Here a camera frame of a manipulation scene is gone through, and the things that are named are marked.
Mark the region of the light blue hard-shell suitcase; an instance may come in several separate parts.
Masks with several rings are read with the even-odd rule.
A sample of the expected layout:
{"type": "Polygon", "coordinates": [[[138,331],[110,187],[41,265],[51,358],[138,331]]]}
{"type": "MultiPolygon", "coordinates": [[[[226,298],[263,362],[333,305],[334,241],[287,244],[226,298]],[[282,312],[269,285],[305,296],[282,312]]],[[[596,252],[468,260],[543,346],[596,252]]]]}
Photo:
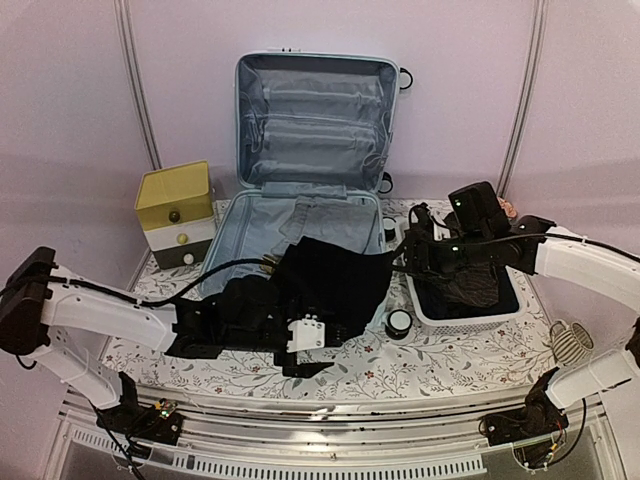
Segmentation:
{"type": "Polygon", "coordinates": [[[202,265],[202,296],[256,271],[282,236],[299,197],[377,207],[364,253],[385,249],[378,191],[393,137],[401,72],[362,56],[263,52],[235,70],[236,161],[232,199],[202,265]]]}

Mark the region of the gold cap glass bottle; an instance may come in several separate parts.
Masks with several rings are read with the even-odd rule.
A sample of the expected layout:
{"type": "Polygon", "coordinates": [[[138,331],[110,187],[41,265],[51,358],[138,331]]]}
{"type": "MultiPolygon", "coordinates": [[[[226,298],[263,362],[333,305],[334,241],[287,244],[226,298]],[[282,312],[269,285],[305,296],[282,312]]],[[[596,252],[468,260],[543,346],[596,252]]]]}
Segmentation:
{"type": "Polygon", "coordinates": [[[267,275],[272,275],[280,261],[281,257],[278,255],[265,254],[262,256],[262,264],[260,269],[267,275]]]}

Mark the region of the grey garment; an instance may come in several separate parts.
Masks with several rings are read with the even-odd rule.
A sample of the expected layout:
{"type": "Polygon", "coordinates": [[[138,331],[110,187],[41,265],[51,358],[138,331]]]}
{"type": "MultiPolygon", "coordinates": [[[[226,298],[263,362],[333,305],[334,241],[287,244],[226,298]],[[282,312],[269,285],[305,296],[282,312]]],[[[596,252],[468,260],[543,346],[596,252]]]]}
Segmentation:
{"type": "Polygon", "coordinates": [[[293,213],[280,226],[281,241],[271,253],[280,256],[303,237],[364,253],[377,218],[377,207],[366,199],[354,201],[299,197],[293,213]]]}

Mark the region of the white plastic mesh basket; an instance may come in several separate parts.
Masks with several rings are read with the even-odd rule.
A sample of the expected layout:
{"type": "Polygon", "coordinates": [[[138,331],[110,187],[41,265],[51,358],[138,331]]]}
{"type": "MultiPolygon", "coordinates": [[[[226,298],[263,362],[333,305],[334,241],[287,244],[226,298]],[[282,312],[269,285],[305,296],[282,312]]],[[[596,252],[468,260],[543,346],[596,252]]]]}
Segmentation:
{"type": "Polygon", "coordinates": [[[415,315],[430,334],[494,330],[524,313],[515,284],[524,251],[513,243],[473,235],[438,240],[432,226],[413,223],[397,250],[415,315]]]}

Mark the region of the black trousers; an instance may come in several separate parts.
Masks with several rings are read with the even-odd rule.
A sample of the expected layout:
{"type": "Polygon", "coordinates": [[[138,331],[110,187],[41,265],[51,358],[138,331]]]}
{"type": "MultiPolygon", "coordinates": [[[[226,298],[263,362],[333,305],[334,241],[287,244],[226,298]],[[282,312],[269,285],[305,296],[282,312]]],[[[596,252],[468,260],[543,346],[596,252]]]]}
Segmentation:
{"type": "Polygon", "coordinates": [[[386,300],[394,254],[360,254],[302,238],[289,246],[269,282],[279,302],[298,318],[315,313],[326,325],[325,345],[338,347],[364,334],[386,300]]]}

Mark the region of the dark navy garment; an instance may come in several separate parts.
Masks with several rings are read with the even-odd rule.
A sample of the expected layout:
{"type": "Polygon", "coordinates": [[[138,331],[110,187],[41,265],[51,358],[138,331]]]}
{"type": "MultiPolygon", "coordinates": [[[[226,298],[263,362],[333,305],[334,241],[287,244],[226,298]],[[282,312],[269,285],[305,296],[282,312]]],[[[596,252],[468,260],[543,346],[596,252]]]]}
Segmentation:
{"type": "Polygon", "coordinates": [[[444,286],[418,279],[413,284],[420,310],[431,320],[511,314],[520,308],[504,268],[463,275],[444,286]]]}

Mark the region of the black striped garment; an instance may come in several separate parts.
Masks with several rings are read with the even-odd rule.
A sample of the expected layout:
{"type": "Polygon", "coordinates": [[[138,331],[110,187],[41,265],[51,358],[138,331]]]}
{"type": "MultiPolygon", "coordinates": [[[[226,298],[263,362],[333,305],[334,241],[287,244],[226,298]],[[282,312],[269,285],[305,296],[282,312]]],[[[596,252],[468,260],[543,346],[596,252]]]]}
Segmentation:
{"type": "Polygon", "coordinates": [[[471,265],[432,279],[435,288],[450,303],[488,308],[499,301],[496,268],[489,264],[471,265]]]}

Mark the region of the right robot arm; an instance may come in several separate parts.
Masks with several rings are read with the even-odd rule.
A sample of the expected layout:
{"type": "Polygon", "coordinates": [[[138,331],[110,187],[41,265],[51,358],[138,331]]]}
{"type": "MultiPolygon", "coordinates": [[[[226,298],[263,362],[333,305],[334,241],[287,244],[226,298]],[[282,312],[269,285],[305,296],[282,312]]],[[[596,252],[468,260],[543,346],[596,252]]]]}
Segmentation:
{"type": "MultiPolygon", "coordinates": [[[[574,235],[555,222],[525,216],[510,222],[487,181],[449,196],[457,222],[450,238],[433,235],[425,206],[409,215],[409,227],[395,253],[401,271],[439,285],[478,265],[510,267],[528,275],[570,282],[639,310],[639,258],[574,235]]],[[[603,352],[545,372],[523,407],[482,419],[490,445],[515,443],[567,428],[566,409],[579,400],[639,376],[639,331],[633,329],[603,352]]]]}

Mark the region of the yellow white drawer organizer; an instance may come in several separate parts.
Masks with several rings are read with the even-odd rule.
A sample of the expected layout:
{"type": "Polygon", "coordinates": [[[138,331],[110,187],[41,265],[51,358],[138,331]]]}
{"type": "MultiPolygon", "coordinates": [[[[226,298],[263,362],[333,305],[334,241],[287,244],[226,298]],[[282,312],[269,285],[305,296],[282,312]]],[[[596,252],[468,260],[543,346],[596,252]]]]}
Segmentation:
{"type": "Polygon", "coordinates": [[[144,174],[135,211],[159,268],[203,261],[217,230],[208,162],[144,174]]]}

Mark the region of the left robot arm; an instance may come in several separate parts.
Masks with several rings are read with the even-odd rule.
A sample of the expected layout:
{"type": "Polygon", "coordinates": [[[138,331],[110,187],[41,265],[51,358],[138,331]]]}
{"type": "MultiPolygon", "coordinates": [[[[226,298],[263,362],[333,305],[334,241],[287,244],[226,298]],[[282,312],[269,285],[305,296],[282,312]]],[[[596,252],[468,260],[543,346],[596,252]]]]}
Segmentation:
{"type": "Polygon", "coordinates": [[[53,249],[37,248],[2,289],[1,349],[32,359],[82,393],[108,432],[175,444],[184,418],[169,400],[142,406],[135,381],[75,345],[69,328],[181,359],[211,360],[226,350],[266,352],[289,378],[308,379],[330,366],[297,359],[298,352],[323,348],[337,336],[307,291],[286,302],[272,280],[251,274],[201,300],[188,299],[184,291],[152,300],[91,283],[54,257],[53,249]]]}

